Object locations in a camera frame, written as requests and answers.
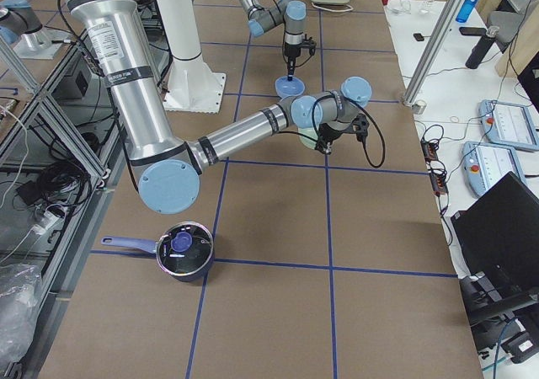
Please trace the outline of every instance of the white cable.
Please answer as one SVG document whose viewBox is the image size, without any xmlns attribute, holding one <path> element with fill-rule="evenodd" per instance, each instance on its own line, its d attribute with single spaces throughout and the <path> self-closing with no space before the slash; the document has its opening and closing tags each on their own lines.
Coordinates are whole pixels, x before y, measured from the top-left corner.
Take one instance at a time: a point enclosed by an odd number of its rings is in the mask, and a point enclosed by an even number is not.
<svg viewBox="0 0 539 379">
<path fill-rule="evenodd" d="M 19 247 L 24 243 L 24 240 L 26 240 L 28 238 L 28 236 L 32 233 L 32 229 L 28 230 L 28 233 L 26 233 L 23 237 L 23 239 L 19 242 L 19 244 L 17 244 L 15 246 L 15 248 L 13 250 L 11 250 L 11 253 L 9 253 L 8 255 L 6 255 L 2 260 L 0 260 L 0 264 L 3 263 L 6 259 L 8 259 L 9 257 L 11 257 L 13 255 L 13 253 L 15 253 Z"/>
<path fill-rule="evenodd" d="M 349 4 L 345 4 L 346 8 L 343 8 L 342 10 L 334 10 L 332 8 L 321 7 L 321 6 L 318 6 L 316 3 L 313 3 L 313 2 L 311 2 L 311 5 L 314 8 L 317 8 L 317 9 L 322 10 L 322 11 L 329 11 L 330 13 L 348 13 L 349 11 L 352 11 L 354 9 Z"/>
<path fill-rule="evenodd" d="M 8 114 L 10 116 L 12 116 L 20 125 L 21 127 L 23 128 L 24 130 L 24 145 L 26 146 L 26 153 L 24 154 L 24 157 L 23 157 L 23 160 L 20 162 L 20 165 L 19 165 L 19 171 L 17 171 L 17 175 L 15 176 L 15 179 L 13 180 L 13 182 L 8 186 L 8 189 L 6 189 L 6 191 L 3 193 L 3 197 L 2 197 L 2 203 L 0 203 L 0 209 L 2 209 L 3 207 L 3 204 L 4 202 L 6 201 L 6 195 L 8 194 L 8 192 L 13 188 L 13 186 L 15 185 L 15 183 L 17 183 L 17 179 L 19 179 L 19 175 L 20 175 L 20 172 L 21 170 L 23 169 L 23 164 L 24 162 L 26 161 L 26 158 L 28 157 L 28 154 L 30 152 L 30 149 L 28 147 L 28 129 L 26 128 L 26 126 L 24 126 L 23 122 L 14 114 L 12 114 L 8 109 L 6 109 L 5 107 L 1 106 L 0 105 L 0 109 L 2 110 L 2 112 L 4 114 Z"/>
</svg>

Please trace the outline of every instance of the black cylinder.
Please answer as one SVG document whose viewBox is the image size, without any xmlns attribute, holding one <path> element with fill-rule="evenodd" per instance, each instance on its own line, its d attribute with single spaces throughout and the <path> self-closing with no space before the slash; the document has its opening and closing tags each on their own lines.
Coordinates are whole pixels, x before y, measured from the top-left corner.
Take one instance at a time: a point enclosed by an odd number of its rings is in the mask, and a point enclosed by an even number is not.
<svg viewBox="0 0 539 379">
<path fill-rule="evenodd" d="M 469 69 L 477 69 L 495 40 L 495 36 L 483 35 L 478 44 L 473 47 L 472 53 L 466 61 L 466 67 Z"/>
</svg>

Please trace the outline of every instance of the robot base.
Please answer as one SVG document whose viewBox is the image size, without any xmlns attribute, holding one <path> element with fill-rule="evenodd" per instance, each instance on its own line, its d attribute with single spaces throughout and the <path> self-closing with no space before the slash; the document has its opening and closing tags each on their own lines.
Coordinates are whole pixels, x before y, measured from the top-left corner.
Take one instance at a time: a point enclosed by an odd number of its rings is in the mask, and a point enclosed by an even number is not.
<svg viewBox="0 0 539 379">
<path fill-rule="evenodd" d="M 198 57 L 174 59 L 163 106 L 169 111 L 219 112 L 225 89 L 225 73 L 213 73 Z"/>
<path fill-rule="evenodd" d="M 71 34 L 64 31 L 56 31 L 56 30 L 47 30 L 46 31 L 51 40 L 64 40 L 66 38 L 69 38 Z M 52 44 L 48 48 L 41 49 L 38 51 L 31 51 L 28 47 L 28 43 L 24 38 L 19 41 L 19 43 L 13 48 L 15 53 L 18 57 L 21 59 L 41 59 L 49 61 L 51 59 L 54 59 L 56 56 L 56 53 L 62 48 L 64 44 Z"/>
</svg>

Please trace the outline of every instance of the plastic bag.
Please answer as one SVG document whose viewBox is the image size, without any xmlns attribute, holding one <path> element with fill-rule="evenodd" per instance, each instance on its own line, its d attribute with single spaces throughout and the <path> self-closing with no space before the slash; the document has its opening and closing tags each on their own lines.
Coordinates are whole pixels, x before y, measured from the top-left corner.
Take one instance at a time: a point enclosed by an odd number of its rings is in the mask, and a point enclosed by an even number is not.
<svg viewBox="0 0 539 379">
<path fill-rule="evenodd" d="M 0 267 L 0 373 L 19 362 L 34 338 L 41 273 L 36 265 Z"/>
</svg>

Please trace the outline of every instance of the blue handle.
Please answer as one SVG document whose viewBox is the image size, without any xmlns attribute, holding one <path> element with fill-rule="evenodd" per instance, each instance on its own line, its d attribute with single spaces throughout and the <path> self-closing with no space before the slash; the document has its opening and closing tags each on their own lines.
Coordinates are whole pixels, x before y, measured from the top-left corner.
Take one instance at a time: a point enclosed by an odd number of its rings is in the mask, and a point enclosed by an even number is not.
<svg viewBox="0 0 539 379">
<path fill-rule="evenodd" d="M 145 238 L 121 238 L 119 236 L 105 236 L 101 239 L 104 246 L 138 248 L 150 254 L 155 254 L 157 245 L 152 240 Z"/>
</svg>

